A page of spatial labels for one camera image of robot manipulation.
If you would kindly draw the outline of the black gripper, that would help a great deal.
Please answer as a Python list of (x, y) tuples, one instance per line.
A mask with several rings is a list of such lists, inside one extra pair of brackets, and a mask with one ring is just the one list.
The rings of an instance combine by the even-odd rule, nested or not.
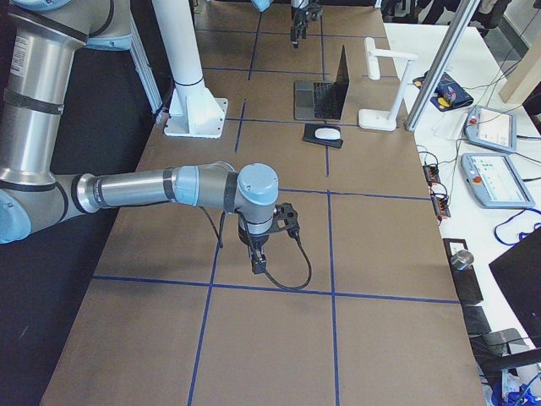
[(299, 41), (305, 38), (305, 28), (310, 21), (316, 21), (323, 14), (323, 6), (319, 3), (303, 3), (292, 7), (292, 28), (290, 39), (292, 46), (297, 49)]
[(237, 214), (238, 236), (250, 254), (262, 254), (263, 245), (273, 233), (287, 232), (292, 239), (299, 237), (298, 212), (291, 203), (275, 204), (270, 219), (262, 223), (250, 222), (240, 211)]

